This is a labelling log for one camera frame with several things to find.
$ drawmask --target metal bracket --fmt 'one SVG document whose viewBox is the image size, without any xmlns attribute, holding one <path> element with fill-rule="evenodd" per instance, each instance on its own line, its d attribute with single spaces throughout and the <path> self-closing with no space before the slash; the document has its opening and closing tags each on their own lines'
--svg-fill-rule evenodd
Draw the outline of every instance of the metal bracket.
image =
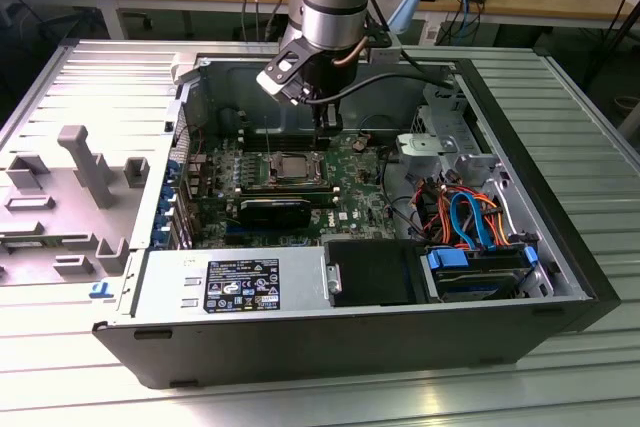
<svg viewBox="0 0 640 427">
<path fill-rule="evenodd" d="M 540 262 L 536 262 L 533 270 L 523 280 L 520 290 L 530 297 L 553 297 L 553 285 Z"/>
<path fill-rule="evenodd" d="M 331 295 L 342 292 L 342 280 L 340 279 L 340 266 L 331 264 L 326 266 L 327 269 L 327 289 Z"/>
</svg>

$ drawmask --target sticker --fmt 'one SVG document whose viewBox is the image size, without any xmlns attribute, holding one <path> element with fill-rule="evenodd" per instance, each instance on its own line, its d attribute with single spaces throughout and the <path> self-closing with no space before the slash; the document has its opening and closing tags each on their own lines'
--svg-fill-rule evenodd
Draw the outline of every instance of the sticker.
<svg viewBox="0 0 640 427">
<path fill-rule="evenodd" d="M 209 262 L 204 310 L 251 312 L 280 309 L 278 259 Z"/>
</svg>

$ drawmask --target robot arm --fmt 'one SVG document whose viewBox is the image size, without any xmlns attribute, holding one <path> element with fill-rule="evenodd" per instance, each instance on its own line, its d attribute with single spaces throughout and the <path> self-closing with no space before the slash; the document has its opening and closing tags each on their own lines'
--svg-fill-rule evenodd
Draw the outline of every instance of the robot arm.
<svg viewBox="0 0 640 427">
<path fill-rule="evenodd" d="M 381 0 L 385 17 L 396 31 L 411 20 L 419 0 Z M 385 32 L 368 12 L 369 0 L 290 0 L 290 32 L 280 53 L 258 75 L 271 96 L 293 104 L 313 103 L 319 135 L 342 129 L 339 101 L 331 98 L 356 77 L 359 53 L 365 48 L 391 45 Z"/>
</svg>

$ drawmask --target side panel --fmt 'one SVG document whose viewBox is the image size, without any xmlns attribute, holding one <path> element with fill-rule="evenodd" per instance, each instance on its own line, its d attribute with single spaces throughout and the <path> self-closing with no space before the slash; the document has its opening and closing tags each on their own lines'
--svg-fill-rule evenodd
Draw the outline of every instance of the side panel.
<svg viewBox="0 0 640 427">
<path fill-rule="evenodd" d="M 522 182 L 534 208 L 583 290 L 597 300 L 587 315 L 566 329 L 584 330 L 620 305 L 620 298 L 473 63 L 461 60 L 458 66 L 471 97 L 475 99 L 481 115 L 485 118 L 487 127 L 491 129 L 506 154 L 504 161 L 508 161 Z"/>
<path fill-rule="evenodd" d="M 106 327 L 93 334 L 151 388 L 514 363 L 590 302 L 244 323 Z"/>
</svg>

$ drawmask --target electronic device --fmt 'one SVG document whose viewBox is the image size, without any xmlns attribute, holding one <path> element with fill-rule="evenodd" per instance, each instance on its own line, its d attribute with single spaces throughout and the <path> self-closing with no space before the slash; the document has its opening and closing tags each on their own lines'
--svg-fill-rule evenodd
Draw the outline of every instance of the electronic device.
<svg viewBox="0 0 640 427">
<path fill-rule="evenodd" d="M 100 49 L 126 66 L 157 48 L 123 61 L 123 46 L 63 49 L 93 52 L 100 72 Z M 503 65 L 485 79 L 464 49 L 412 49 L 454 87 L 373 83 L 343 100 L 343 131 L 314 143 L 307 107 L 247 81 L 275 45 L 178 48 L 175 84 L 109 80 L 126 96 L 99 75 L 60 83 L 87 76 L 62 60 L 0 156 L 0 284 L 108 276 L 115 302 L 93 335 L 144 385 L 511 363 L 618 304 L 486 87 L 524 52 L 483 51 L 478 65 Z M 544 73 L 527 55 L 517 62 Z M 356 82 L 380 69 L 362 63 Z M 519 105 L 543 102 L 526 92 Z"/>
</svg>

